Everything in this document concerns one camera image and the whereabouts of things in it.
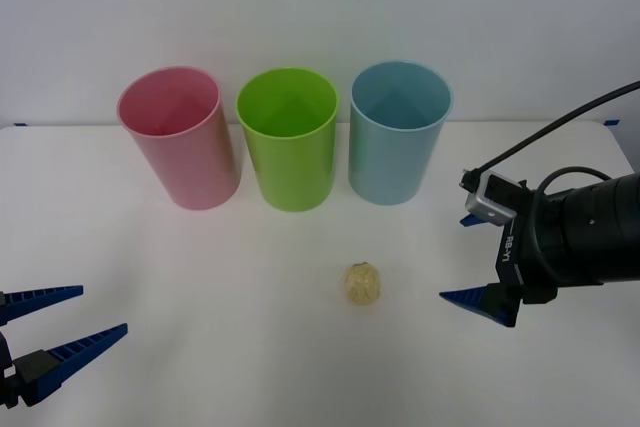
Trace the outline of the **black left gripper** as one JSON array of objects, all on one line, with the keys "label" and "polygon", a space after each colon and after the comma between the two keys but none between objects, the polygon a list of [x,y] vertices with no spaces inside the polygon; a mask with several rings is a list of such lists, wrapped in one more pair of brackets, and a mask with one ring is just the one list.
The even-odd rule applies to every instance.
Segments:
[{"label": "black left gripper", "polygon": [[[2,292],[0,325],[6,326],[13,320],[83,293],[82,285]],[[19,396],[28,407],[42,402],[127,333],[128,325],[120,324],[52,349],[32,352],[17,358],[14,363],[6,338],[0,334],[1,405],[7,409],[15,407]],[[6,371],[14,366],[16,373],[6,375]]]}]

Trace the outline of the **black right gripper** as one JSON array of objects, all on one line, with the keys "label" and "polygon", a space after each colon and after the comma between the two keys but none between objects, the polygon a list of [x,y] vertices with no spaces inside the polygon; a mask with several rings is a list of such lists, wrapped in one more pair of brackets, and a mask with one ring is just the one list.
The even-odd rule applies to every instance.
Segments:
[{"label": "black right gripper", "polygon": [[[543,195],[525,186],[500,186],[493,199],[508,208],[513,218],[503,227],[496,258],[497,283],[444,291],[439,296],[469,312],[513,328],[521,304],[546,304],[557,297],[566,278],[563,262],[562,204],[566,194]],[[463,227],[483,220],[468,214]]]}]

